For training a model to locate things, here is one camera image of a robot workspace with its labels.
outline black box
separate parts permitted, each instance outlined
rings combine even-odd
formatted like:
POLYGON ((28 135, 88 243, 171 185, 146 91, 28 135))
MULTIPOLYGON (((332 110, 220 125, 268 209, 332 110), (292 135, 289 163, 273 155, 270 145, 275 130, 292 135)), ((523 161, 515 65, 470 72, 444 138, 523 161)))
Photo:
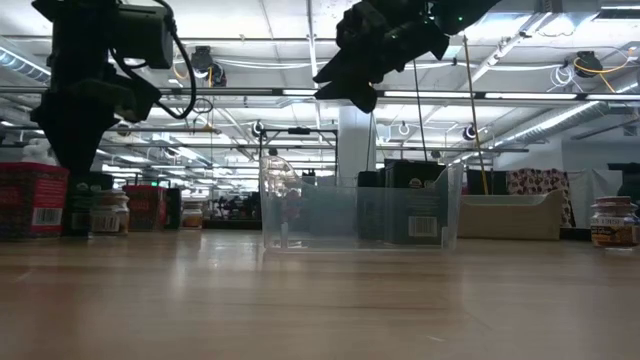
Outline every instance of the black box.
POLYGON ((382 208, 377 171, 358 173, 356 212, 358 214, 358 237, 361 240, 381 240, 382 208))
POLYGON ((165 230, 180 229, 182 217, 182 192, 180 189, 167 189, 167 222, 165 230))
POLYGON ((447 219, 445 166, 395 161, 386 168, 385 241, 397 245, 442 244, 447 219))
POLYGON ((100 172, 69 175, 67 202, 62 217, 63 236, 88 236, 91 228, 90 211, 94 194, 113 189, 113 176, 100 172))

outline beige box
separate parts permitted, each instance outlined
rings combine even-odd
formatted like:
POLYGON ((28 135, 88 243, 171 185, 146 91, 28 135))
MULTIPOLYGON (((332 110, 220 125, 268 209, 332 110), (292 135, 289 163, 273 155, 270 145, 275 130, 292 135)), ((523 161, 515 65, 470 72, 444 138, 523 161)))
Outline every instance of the beige box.
POLYGON ((561 190, 547 195, 468 195, 460 203, 458 237, 560 240, 561 190))

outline cardboard box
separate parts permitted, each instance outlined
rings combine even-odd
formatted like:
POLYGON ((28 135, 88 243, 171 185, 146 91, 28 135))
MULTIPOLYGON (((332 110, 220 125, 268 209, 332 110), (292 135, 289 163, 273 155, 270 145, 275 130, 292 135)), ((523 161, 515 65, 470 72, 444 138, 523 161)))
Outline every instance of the cardboard box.
POLYGON ((129 231, 161 231, 167 217, 167 189, 149 185, 122 188, 129 197, 129 231))
POLYGON ((460 204, 458 237, 559 240, 561 190, 546 195, 466 195, 460 204))
POLYGON ((68 176, 57 166, 0 163, 0 240, 59 237, 68 176))

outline red box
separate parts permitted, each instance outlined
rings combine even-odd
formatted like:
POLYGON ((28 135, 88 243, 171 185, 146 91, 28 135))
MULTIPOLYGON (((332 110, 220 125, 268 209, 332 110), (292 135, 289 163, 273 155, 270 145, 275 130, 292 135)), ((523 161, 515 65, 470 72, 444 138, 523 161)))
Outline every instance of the red box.
POLYGON ((157 186, 123 186, 129 197, 129 231, 160 231, 167 218, 167 189, 157 186))
POLYGON ((0 240, 59 237, 67 169, 37 163, 0 163, 0 240))

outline jar label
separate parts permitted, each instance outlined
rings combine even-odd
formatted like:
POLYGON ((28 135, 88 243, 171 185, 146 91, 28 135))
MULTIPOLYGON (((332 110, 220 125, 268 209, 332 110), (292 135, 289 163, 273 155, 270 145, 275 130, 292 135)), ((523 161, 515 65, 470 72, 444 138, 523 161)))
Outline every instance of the jar label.
POLYGON ((638 243, 639 234, 637 227, 623 218, 591 219, 591 240, 599 246, 632 246, 638 243))
POLYGON ((92 232, 120 231, 120 217, 116 214, 93 215, 91 217, 92 232))

